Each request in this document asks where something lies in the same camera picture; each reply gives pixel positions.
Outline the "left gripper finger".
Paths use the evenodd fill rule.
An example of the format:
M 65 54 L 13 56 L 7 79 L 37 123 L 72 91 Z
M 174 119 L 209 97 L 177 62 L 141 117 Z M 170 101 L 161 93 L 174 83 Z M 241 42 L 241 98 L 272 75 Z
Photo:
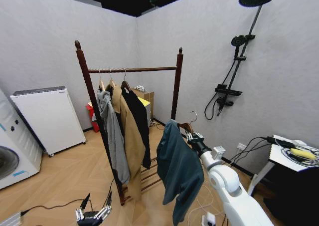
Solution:
M 101 208 L 101 210 L 96 214 L 95 219 L 97 220 L 105 220 L 108 215 L 111 213 L 112 208 L 112 192 L 110 192 L 106 198 L 105 205 Z
M 89 198 L 90 198 L 90 194 L 88 194 L 87 197 L 82 201 L 80 207 L 75 210 L 77 222 L 82 221 L 84 219 L 84 209 L 86 208 Z

